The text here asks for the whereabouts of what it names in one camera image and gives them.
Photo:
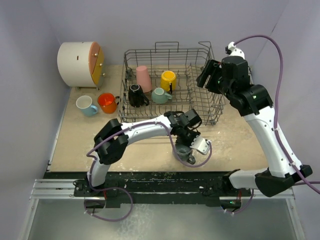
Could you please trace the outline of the grey blue round mug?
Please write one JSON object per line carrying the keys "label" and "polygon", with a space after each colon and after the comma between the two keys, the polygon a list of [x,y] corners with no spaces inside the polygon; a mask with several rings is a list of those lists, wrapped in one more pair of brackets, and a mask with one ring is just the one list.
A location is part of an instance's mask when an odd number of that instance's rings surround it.
{"label": "grey blue round mug", "polygon": [[190,147],[177,144],[176,146],[177,154],[174,156],[177,160],[180,159],[183,162],[194,165],[196,163],[196,159],[193,156],[193,150]]}

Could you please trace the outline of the yellow ceramic mug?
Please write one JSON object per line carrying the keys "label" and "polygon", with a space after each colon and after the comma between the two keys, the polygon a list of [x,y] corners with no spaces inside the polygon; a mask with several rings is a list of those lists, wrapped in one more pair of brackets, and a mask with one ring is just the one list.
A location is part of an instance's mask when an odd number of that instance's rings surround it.
{"label": "yellow ceramic mug", "polygon": [[161,74],[160,87],[170,94],[176,89],[177,76],[173,71],[167,70]]}

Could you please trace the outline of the sage green ceramic mug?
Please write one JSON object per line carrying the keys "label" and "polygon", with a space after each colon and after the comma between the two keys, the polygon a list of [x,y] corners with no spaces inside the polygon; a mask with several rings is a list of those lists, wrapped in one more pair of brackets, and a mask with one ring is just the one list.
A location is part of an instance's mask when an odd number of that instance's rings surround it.
{"label": "sage green ceramic mug", "polygon": [[163,88],[157,87],[151,93],[151,99],[156,104],[165,104],[172,99],[172,95],[167,93]]}

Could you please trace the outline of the orange ceramic mug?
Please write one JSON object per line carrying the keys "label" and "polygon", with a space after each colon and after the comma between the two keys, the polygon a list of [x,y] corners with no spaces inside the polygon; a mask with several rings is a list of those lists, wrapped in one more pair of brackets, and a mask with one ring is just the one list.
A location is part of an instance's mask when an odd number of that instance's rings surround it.
{"label": "orange ceramic mug", "polygon": [[102,93],[97,98],[97,103],[104,113],[113,114],[120,103],[120,97],[114,96],[112,93]]}

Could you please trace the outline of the light blue ceramic mug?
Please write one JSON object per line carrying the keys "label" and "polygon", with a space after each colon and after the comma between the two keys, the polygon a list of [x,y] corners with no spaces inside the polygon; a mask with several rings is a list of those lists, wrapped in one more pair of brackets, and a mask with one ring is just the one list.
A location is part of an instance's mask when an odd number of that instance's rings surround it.
{"label": "light blue ceramic mug", "polygon": [[75,104],[76,107],[87,117],[92,117],[98,113],[98,108],[93,104],[93,99],[88,95],[80,96],[76,100]]}

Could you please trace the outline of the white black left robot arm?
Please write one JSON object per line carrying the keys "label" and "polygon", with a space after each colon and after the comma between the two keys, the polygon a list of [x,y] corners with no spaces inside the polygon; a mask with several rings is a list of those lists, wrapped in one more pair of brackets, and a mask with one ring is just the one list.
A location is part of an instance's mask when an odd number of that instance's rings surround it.
{"label": "white black left robot arm", "polygon": [[176,136],[176,144],[196,150],[206,155],[210,146],[198,132],[202,119],[194,109],[167,111],[149,120],[136,123],[120,123],[111,119],[94,137],[94,148],[87,154],[93,158],[87,172],[85,190],[91,196],[98,196],[103,191],[103,184],[110,166],[119,161],[126,147],[153,137]]}

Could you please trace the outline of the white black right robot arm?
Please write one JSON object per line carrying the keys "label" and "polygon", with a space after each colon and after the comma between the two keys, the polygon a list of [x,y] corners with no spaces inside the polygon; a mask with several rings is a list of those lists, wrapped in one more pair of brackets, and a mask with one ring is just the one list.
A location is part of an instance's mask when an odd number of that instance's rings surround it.
{"label": "white black right robot arm", "polygon": [[248,62],[241,56],[227,56],[221,62],[209,60],[196,79],[197,86],[225,96],[244,117],[264,152],[268,167],[258,170],[234,170],[222,183],[228,196],[242,188],[257,189],[273,197],[313,173],[293,153],[280,126],[267,89],[250,81]]}

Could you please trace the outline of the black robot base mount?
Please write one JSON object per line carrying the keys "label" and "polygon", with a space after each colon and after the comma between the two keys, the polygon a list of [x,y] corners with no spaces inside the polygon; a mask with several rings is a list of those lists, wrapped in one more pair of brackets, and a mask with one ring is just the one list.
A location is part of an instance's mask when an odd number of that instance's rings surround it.
{"label": "black robot base mount", "polygon": [[70,184],[71,197],[84,199],[88,208],[119,208],[122,204],[205,205],[228,210],[244,206],[243,200],[258,190],[235,189],[225,171],[110,171],[101,186],[90,188],[85,172],[47,172],[44,179],[63,190]]}

